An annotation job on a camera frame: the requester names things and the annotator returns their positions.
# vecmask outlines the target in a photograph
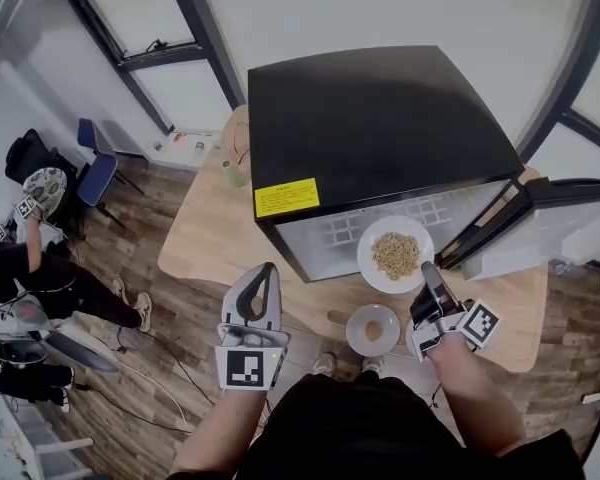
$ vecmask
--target black refrigerator top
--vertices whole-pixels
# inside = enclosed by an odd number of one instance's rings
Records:
[[[251,69],[249,128],[254,190],[315,178],[322,212],[524,169],[484,102],[435,46]]]

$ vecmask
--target yellow sticker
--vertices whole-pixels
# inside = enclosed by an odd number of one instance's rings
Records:
[[[320,206],[316,179],[292,181],[255,191],[256,217]]]

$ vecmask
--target plate of food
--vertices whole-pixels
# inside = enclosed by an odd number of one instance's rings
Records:
[[[420,265],[433,262],[433,242],[422,224],[392,215],[369,226],[358,243],[365,280],[384,293],[406,293],[424,282]]]

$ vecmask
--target small bowl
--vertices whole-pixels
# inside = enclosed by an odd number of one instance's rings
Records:
[[[392,215],[375,221],[362,235],[358,243],[358,267],[360,267],[362,277],[376,290],[391,294],[407,293],[424,282],[422,269],[418,266],[410,276],[392,281],[384,270],[378,268],[378,264],[373,259],[373,251],[371,250],[373,244],[382,235],[391,232],[412,236],[416,239],[420,250],[419,265],[422,265],[425,261],[433,262],[433,241],[424,226],[409,217]]]
[[[367,324],[377,322],[381,328],[378,339],[367,336]],[[347,322],[347,341],[358,354],[365,357],[381,356],[390,352],[400,338],[400,320],[387,306],[367,304],[355,310]]]

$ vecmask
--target shoe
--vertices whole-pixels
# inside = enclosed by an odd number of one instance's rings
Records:
[[[69,366],[69,369],[71,370],[71,382],[64,387],[67,391],[73,387],[73,383],[76,381],[76,371],[73,369],[73,366]]]
[[[365,357],[364,361],[362,361],[363,372],[370,370],[380,375],[382,368],[384,368],[384,356]]]
[[[140,332],[149,332],[151,328],[151,308],[152,304],[149,294],[147,292],[140,292],[136,305],[133,306],[133,309],[140,313],[140,317],[142,318],[142,323],[138,328]]]
[[[124,281],[122,279],[120,279],[119,277],[116,277],[113,280],[112,284],[113,284],[113,288],[111,289],[111,291],[113,292],[113,294],[116,297],[120,297],[124,301],[124,303],[128,306],[129,301],[127,300],[127,293],[124,288]]]
[[[62,405],[60,406],[60,410],[63,413],[68,414],[69,409],[71,409],[71,407],[69,406],[69,393],[65,388],[60,389],[62,390]]]
[[[314,375],[322,374],[332,377],[336,371],[336,355],[333,352],[323,352],[313,363],[311,373]]]

